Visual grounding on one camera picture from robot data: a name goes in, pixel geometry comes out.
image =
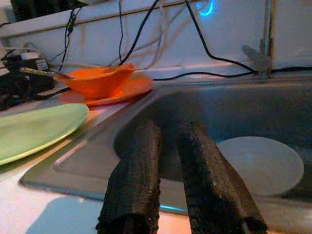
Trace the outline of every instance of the blue light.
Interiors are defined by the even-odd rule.
[[[169,210],[169,211],[173,211],[173,212],[183,212],[183,213],[187,212],[187,210],[185,210],[185,209],[181,209],[181,208],[178,208],[178,207],[167,206],[167,205],[160,205],[160,209],[161,210]]]
[[[206,7],[204,7],[204,3],[203,2],[196,3],[196,6],[197,6],[197,8],[199,10],[199,14],[201,16],[208,16],[208,15],[210,15],[213,12],[215,4],[211,0],[210,3]]]

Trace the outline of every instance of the white wall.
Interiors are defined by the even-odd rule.
[[[195,12],[196,3],[192,3]],[[246,56],[241,51],[244,44],[259,49],[263,33],[264,0],[214,0],[215,8],[211,15],[197,19],[205,36],[208,47],[216,56],[226,57],[242,62]],[[182,5],[165,8],[170,16]],[[289,65],[312,66],[312,8],[300,1],[276,0],[276,17],[274,18],[274,63],[278,67]],[[130,48],[139,24],[146,12],[123,17],[125,38],[123,51]],[[147,21],[139,43],[144,44],[155,38],[158,33],[159,10],[155,10]],[[7,38],[12,46],[21,46],[33,42],[48,58],[63,50],[64,28],[36,32]],[[118,17],[79,24],[71,36],[67,61],[105,64],[118,55],[120,27]],[[217,66],[224,69],[224,63],[209,59],[201,45],[189,13],[185,9],[171,25],[162,44],[162,56],[154,68],[166,67],[200,67]],[[136,53],[129,62],[138,67],[145,67],[151,61],[155,46]],[[228,72],[241,71],[232,68]]]

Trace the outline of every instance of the countertop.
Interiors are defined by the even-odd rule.
[[[58,97],[20,105],[0,116],[59,105]],[[87,121],[103,121],[127,104],[90,110]],[[71,141],[68,136],[47,150],[0,166],[1,234],[96,234],[102,202],[23,187],[19,179],[31,167]],[[185,215],[160,212],[159,234],[190,234]]]

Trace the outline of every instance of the black textured sleeve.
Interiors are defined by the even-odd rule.
[[[159,218],[160,131],[151,121],[137,127],[132,152],[112,172],[97,231],[99,234],[155,234]]]
[[[266,233],[243,180],[203,127],[182,125],[178,151],[193,234]]]

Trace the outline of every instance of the green plate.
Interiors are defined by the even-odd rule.
[[[0,117],[0,165],[62,140],[88,117],[84,104],[66,104]]]

